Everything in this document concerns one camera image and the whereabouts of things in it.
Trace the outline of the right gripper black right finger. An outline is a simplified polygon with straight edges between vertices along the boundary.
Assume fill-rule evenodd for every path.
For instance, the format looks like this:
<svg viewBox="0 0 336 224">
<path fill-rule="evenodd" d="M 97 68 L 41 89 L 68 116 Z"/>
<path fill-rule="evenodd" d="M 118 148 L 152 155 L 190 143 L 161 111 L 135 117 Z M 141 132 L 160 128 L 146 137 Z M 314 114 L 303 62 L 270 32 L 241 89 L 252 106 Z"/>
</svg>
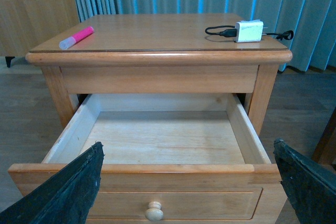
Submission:
<svg viewBox="0 0 336 224">
<path fill-rule="evenodd" d="M 274 141 L 281 185 L 300 223 L 335 223 L 335 173 Z"/>
</svg>

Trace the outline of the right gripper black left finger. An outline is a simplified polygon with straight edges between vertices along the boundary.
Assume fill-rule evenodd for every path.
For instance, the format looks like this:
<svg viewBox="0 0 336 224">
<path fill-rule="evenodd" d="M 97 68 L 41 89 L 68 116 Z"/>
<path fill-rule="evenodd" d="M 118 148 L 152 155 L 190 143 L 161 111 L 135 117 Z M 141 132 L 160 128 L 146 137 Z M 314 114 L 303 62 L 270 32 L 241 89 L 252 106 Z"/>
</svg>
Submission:
<svg viewBox="0 0 336 224">
<path fill-rule="evenodd" d="M 96 142 L 31 193 L 1 212 L 1 223 L 85 223 L 104 159 Z"/>
</svg>

